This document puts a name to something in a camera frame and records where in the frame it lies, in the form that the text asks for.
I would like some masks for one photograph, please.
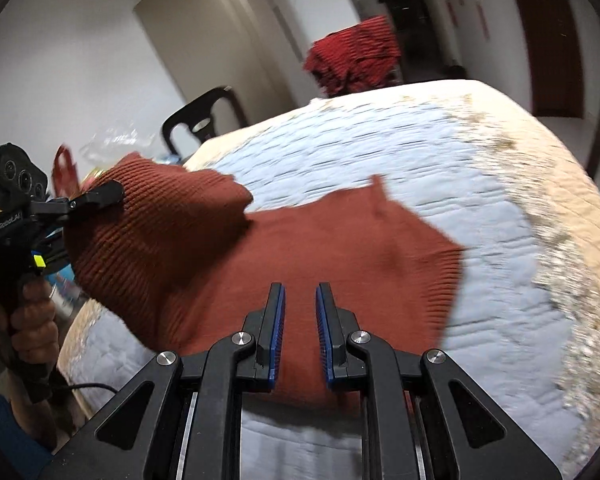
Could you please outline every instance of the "brown wooden door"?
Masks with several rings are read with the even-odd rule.
[[[533,115],[582,118],[580,44],[569,1],[517,2],[531,70]]]

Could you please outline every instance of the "clear plastic bag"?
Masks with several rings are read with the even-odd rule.
[[[157,133],[147,135],[138,132],[133,123],[119,121],[99,132],[80,149],[80,154],[96,168],[106,170],[129,153],[138,152],[147,158],[159,149]]]

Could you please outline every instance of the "folded red cloth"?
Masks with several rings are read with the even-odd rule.
[[[96,182],[125,187],[124,211],[65,229],[76,278],[156,351],[208,349],[286,287],[275,396],[325,406],[314,298],[330,282],[339,306],[395,348],[440,340],[461,249],[387,200],[381,180],[294,208],[242,212],[250,194],[230,176],[187,173],[130,156]]]
[[[304,69],[329,97],[384,88],[400,59],[385,16],[369,18],[314,43]]]

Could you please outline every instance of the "metal screw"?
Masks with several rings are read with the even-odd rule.
[[[433,363],[435,365],[439,365],[440,363],[445,362],[446,354],[442,350],[438,350],[434,348],[433,350],[429,350],[427,352],[427,361]]]
[[[251,334],[247,332],[236,332],[231,341],[238,346],[248,345],[251,342]]]
[[[364,330],[358,330],[357,332],[351,334],[351,340],[354,343],[362,345],[371,341],[371,334],[369,332],[365,332]]]
[[[173,352],[162,352],[158,354],[158,357],[155,358],[158,361],[158,364],[161,366],[169,366],[172,365],[176,361],[176,354]]]

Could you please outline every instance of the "chair backrest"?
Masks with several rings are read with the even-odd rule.
[[[245,128],[249,126],[247,117],[234,90],[230,86],[213,88],[197,99],[194,99],[188,105],[183,106],[164,121],[162,125],[162,138],[173,155],[181,156],[171,140],[171,132],[178,124],[186,124],[191,135],[197,137],[200,142],[205,142],[218,136],[214,128],[215,121],[211,113],[211,108],[213,108],[218,100],[223,98],[230,102],[240,127]]]

